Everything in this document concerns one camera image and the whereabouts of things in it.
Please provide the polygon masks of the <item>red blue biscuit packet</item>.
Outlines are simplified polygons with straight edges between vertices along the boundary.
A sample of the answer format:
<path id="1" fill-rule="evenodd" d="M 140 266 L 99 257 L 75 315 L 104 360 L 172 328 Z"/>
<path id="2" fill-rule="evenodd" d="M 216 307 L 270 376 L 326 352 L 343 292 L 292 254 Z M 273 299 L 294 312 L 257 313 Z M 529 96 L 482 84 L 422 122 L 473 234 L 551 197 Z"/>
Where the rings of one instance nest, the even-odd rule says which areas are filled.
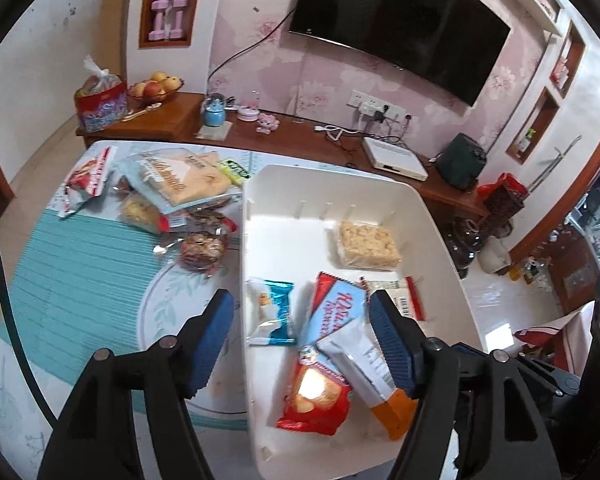
<path id="1" fill-rule="evenodd" d="M 352 387 L 318 345 L 360 318 L 365 304 L 361 286 L 325 272 L 317 275 L 277 428 L 331 437 L 346 420 Z"/>

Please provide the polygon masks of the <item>yellow rice cracker pack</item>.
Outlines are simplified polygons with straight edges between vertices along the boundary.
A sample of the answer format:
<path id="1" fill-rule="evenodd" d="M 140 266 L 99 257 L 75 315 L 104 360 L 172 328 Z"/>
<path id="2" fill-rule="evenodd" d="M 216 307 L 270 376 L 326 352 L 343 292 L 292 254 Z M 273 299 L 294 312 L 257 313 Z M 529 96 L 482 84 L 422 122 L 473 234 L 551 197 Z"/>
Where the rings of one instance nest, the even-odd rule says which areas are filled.
<path id="1" fill-rule="evenodd" d="M 187 228 L 185 216 L 162 214 L 156 206 L 137 192 L 132 192 L 122 200 L 119 220 L 128 226 L 156 235 L 184 231 Z"/>

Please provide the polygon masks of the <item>large beige cracker bag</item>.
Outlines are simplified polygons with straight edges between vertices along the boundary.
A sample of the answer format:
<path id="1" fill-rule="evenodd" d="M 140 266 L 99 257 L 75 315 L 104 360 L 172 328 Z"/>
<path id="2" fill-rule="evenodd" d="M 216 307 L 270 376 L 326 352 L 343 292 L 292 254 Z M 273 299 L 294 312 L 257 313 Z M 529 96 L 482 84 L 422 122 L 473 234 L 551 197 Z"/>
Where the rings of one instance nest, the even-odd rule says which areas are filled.
<path id="1" fill-rule="evenodd" d="M 217 152 L 197 154 L 187 148 L 163 148 L 125 157 L 116 168 L 160 214 L 173 214 L 239 193 L 219 163 Z"/>

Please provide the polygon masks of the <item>green small snack packet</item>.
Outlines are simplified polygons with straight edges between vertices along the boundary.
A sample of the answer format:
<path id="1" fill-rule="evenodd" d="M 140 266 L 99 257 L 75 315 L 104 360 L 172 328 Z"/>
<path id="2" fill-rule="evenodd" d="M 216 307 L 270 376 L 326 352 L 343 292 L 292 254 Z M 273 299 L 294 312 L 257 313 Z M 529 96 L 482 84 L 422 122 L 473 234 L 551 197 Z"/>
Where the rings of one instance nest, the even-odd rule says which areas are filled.
<path id="1" fill-rule="evenodd" d="M 236 185 L 238 188 L 241 188 L 251 178 L 249 171 L 234 159 L 223 159 L 219 162 L 218 167 L 222 174 L 230 179 L 232 185 Z"/>

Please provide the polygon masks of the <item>teal striped placemat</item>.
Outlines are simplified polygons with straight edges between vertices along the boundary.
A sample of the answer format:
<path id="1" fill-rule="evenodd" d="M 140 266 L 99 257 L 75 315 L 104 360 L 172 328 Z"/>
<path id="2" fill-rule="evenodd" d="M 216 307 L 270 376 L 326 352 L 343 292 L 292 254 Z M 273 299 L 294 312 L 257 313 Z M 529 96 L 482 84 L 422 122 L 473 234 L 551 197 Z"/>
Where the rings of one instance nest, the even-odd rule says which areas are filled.
<path id="1" fill-rule="evenodd" d="M 18 334 L 41 382 L 72 385 L 100 347 L 148 348 L 225 288 L 239 294 L 239 237 L 212 276 L 154 254 L 154 236 L 116 220 L 77 214 L 38 220 L 9 284 Z"/>

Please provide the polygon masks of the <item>white orange snack bar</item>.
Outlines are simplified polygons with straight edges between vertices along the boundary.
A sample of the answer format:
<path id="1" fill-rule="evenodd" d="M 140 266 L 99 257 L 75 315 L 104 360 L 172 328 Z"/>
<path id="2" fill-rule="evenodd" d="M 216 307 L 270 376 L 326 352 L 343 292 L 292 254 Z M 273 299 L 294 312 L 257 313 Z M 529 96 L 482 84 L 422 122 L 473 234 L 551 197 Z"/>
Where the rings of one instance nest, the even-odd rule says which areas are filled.
<path id="1" fill-rule="evenodd" d="M 412 426 L 418 402 L 394 384 L 384 355 L 366 321 L 355 318 L 317 341 L 317 349 L 340 370 L 385 428 L 388 438 L 402 439 Z"/>

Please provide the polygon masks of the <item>blue kettle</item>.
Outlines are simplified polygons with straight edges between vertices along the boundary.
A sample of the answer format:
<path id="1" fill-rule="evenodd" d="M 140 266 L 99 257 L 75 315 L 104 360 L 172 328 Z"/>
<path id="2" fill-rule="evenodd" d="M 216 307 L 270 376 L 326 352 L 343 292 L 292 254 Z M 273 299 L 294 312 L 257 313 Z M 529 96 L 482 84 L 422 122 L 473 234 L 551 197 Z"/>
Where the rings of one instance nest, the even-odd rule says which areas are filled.
<path id="1" fill-rule="evenodd" d="M 225 96 L 221 93 L 209 94 L 204 100 L 201 116 L 207 127 L 218 128 L 224 125 L 226 119 Z"/>

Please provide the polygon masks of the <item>dark nut snack bag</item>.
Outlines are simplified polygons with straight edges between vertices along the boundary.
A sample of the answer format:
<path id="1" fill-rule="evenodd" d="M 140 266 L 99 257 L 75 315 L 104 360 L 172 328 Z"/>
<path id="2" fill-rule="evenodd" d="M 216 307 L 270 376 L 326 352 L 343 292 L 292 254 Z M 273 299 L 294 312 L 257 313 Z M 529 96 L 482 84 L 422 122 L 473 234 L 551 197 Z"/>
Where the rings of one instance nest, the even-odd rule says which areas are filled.
<path id="1" fill-rule="evenodd" d="M 212 209 L 180 211 L 161 216 L 161 240 L 154 254 L 183 269 L 212 275 L 219 267 L 237 224 Z"/>

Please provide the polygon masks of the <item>red white Cookies packet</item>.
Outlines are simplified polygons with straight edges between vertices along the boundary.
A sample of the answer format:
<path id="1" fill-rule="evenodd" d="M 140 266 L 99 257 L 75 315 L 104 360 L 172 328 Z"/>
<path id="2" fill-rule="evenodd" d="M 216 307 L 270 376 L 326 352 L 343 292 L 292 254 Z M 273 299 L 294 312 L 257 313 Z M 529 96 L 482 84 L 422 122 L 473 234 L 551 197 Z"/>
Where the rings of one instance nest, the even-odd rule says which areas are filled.
<path id="1" fill-rule="evenodd" d="M 418 322 L 422 322 L 425 319 L 424 308 L 419 298 L 416 282 L 411 276 L 398 278 L 397 280 L 368 280 L 367 278 L 361 278 L 360 282 L 366 291 L 367 298 L 370 298 L 378 290 L 384 290 L 403 316 L 414 318 Z"/>

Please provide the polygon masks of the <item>white set-top box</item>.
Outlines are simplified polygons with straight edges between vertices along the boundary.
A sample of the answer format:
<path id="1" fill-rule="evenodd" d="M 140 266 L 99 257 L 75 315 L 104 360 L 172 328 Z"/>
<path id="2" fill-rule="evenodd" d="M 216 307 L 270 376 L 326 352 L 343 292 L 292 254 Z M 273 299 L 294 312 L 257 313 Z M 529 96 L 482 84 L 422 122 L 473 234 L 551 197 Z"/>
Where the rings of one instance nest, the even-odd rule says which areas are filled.
<path id="1" fill-rule="evenodd" d="M 399 148 L 372 138 L 365 138 L 362 148 L 375 169 L 400 174 L 420 182 L 428 179 L 428 172 L 422 162 L 407 148 Z"/>

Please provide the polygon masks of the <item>patterned tablecloth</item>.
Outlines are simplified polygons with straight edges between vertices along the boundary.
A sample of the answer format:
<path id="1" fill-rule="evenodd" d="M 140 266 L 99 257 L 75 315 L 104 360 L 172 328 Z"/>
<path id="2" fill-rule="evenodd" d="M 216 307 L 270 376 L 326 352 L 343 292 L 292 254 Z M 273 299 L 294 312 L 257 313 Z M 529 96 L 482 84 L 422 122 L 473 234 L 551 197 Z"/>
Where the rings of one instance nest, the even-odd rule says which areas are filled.
<path id="1" fill-rule="evenodd" d="M 69 141 L 28 162 L 15 178 L 16 199 L 0 222 L 9 244 L 24 229 L 20 259 L 9 277 L 18 333 L 45 399 L 59 415 L 92 353 L 127 354 L 177 333 L 219 287 L 239 297 L 239 236 L 212 278 L 187 273 L 154 255 L 157 241 L 120 222 L 119 196 L 109 188 L 67 219 L 57 215 L 67 174 L 101 152 Z M 200 443 L 219 479 L 261 479 L 251 457 L 242 384 L 239 301 L 230 339 L 206 390 L 187 402 Z M 0 322 L 0 449 L 23 479 L 35 479 L 50 425 L 23 381 Z"/>

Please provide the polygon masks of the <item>pale rice cracker block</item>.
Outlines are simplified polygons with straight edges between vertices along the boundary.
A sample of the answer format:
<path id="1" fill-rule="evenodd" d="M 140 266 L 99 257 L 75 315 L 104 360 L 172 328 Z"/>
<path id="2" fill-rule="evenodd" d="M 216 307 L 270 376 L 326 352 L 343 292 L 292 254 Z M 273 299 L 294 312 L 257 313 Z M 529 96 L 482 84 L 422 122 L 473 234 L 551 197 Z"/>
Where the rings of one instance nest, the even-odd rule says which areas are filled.
<path id="1" fill-rule="evenodd" d="M 336 245 L 341 264 L 348 268 L 392 271 L 401 262 L 396 242 L 382 226 L 340 222 L 336 229 Z"/>

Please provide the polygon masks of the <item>red white candy bag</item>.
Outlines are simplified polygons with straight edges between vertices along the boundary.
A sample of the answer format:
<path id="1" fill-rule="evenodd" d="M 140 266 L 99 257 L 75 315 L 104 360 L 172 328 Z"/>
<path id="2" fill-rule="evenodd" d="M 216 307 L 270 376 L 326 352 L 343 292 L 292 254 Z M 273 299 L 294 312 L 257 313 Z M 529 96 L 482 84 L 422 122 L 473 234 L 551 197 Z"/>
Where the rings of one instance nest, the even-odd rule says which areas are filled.
<path id="1" fill-rule="evenodd" d="M 65 219 L 78 212 L 87 202 L 102 195 L 109 178 L 117 148 L 107 146 L 95 157 L 76 166 L 62 187 L 58 217 Z"/>

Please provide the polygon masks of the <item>small blue snack packet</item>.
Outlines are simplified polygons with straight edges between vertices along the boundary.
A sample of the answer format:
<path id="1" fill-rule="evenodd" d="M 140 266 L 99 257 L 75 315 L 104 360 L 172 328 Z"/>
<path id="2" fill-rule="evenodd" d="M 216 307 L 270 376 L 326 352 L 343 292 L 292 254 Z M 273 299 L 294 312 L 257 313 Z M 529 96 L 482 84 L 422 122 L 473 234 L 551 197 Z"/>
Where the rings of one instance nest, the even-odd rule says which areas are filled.
<path id="1" fill-rule="evenodd" d="M 294 284 L 282 281 L 253 278 L 248 281 L 257 323 L 248 337 L 250 346 L 286 346 L 297 343 L 291 319 L 290 296 Z"/>

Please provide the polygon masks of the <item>red bag of bread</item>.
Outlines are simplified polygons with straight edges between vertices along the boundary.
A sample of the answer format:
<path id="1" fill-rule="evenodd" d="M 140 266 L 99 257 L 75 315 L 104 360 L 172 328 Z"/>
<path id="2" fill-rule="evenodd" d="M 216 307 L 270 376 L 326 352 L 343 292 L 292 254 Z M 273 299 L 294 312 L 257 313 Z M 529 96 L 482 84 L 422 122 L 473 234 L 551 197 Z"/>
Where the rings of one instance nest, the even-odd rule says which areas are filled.
<path id="1" fill-rule="evenodd" d="M 73 97 L 76 117 L 83 132 L 99 132 L 128 114 L 128 87 L 117 74 L 98 66 L 91 55 L 84 58 L 83 67 L 88 78 Z"/>

